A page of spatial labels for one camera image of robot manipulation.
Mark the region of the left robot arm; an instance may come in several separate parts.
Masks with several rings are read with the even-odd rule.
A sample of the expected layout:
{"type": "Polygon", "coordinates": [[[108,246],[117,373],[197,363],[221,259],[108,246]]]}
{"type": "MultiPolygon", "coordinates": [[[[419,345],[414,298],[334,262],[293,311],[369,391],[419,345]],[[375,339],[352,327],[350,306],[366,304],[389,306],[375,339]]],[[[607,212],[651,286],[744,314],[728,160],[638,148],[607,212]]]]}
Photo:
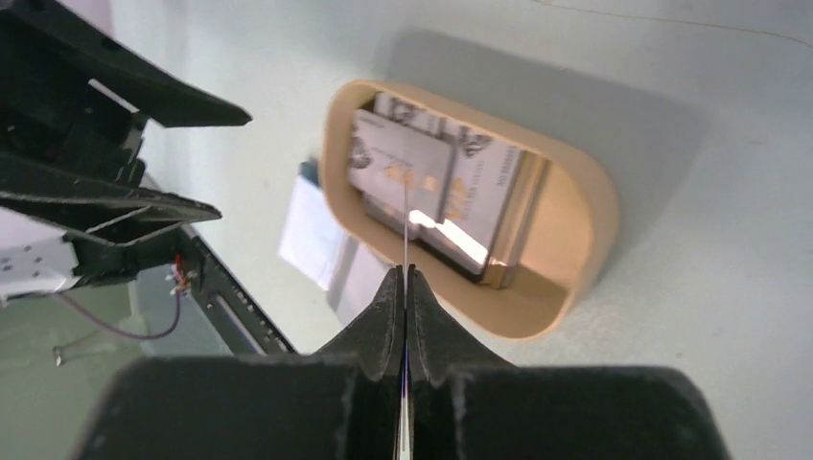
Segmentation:
{"type": "Polygon", "coordinates": [[[149,122],[240,127],[190,86],[57,1],[1,5],[1,297],[125,282],[193,258],[212,205],[149,188],[149,122]]]}

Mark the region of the blue card holder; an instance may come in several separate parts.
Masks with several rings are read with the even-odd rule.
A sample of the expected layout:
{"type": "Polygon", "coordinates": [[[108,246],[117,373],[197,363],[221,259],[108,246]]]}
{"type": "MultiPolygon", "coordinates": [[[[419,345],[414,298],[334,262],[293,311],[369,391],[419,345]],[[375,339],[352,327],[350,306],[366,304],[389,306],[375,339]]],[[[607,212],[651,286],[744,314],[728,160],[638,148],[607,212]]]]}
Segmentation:
{"type": "Polygon", "coordinates": [[[324,292],[327,305],[343,326],[372,302],[391,268],[337,223],[314,159],[298,166],[278,254],[324,292]]]}

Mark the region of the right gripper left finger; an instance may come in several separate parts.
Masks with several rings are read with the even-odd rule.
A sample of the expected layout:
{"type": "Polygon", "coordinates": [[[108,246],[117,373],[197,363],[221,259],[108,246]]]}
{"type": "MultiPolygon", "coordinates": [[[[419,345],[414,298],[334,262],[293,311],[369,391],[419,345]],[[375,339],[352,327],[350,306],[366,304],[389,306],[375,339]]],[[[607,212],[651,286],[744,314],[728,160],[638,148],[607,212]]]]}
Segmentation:
{"type": "Polygon", "coordinates": [[[77,459],[393,459],[406,271],[310,355],[134,361],[104,391],[77,459]]]}

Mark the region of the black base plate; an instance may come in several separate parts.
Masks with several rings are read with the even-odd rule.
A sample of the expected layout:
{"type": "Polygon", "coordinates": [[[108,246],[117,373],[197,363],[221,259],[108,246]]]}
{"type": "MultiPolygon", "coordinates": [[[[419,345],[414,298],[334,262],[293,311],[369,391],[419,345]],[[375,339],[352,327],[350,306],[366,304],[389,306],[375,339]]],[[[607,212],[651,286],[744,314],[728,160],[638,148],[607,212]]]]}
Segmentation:
{"type": "Polygon", "coordinates": [[[183,266],[192,296],[231,353],[294,354],[296,349],[221,258],[191,227],[181,228],[183,266]]]}

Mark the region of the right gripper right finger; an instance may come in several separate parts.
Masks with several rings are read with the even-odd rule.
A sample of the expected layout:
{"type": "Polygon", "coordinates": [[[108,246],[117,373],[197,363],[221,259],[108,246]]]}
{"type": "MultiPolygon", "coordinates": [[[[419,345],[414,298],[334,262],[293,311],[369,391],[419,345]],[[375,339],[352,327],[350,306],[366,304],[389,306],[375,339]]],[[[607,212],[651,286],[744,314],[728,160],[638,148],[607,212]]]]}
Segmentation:
{"type": "Polygon", "coordinates": [[[417,459],[727,459],[695,384],[664,366],[522,367],[498,356],[406,272],[417,459]]]}

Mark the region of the beige oval tray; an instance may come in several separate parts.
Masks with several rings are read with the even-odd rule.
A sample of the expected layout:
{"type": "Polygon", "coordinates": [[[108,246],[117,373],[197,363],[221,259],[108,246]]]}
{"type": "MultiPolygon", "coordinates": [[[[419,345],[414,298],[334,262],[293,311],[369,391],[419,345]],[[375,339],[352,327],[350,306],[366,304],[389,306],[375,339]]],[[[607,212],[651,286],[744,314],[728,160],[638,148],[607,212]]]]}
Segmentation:
{"type": "Polygon", "coordinates": [[[416,244],[410,245],[408,258],[437,297],[482,330],[515,340],[552,331],[590,292],[616,240],[618,197],[610,176],[580,149],[417,86],[350,81],[335,93],[328,109],[319,178],[337,222],[391,263],[404,260],[402,237],[364,213],[360,193],[347,178],[353,113],[380,91],[545,159],[548,172],[510,286],[494,289],[467,281],[416,244]]]}

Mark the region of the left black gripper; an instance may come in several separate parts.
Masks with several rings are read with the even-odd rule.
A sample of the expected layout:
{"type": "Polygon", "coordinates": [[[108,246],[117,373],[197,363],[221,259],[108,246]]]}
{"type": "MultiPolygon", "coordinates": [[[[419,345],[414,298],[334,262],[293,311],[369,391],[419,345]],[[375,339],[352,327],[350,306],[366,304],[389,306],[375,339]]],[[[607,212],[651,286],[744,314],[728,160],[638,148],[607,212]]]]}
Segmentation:
{"type": "Polygon", "coordinates": [[[3,1],[1,26],[19,26],[35,43],[1,39],[1,145],[49,165],[3,155],[2,207],[111,246],[221,218],[207,203],[137,187],[148,117],[91,79],[163,127],[240,127],[248,112],[176,79],[58,1],[3,1]]]}

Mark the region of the white vip card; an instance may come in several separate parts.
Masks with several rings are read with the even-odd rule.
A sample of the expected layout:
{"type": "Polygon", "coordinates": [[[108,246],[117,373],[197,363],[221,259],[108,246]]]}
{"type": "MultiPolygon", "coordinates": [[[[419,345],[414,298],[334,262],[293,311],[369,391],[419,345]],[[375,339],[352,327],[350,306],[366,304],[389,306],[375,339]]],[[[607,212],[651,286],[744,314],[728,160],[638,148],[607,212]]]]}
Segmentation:
{"type": "Polygon", "coordinates": [[[389,93],[375,96],[379,115],[455,148],[441,218],[418,218],[420,239],[474,277],[482,275],[519,169],[522,151],[483,131],[389,93]]]}
{"type": "Polygon", "coordinates": [[[396,212],[439,219],[454,158],[449,141],[364,109],[354,112],[348,179],[396,212]]]}

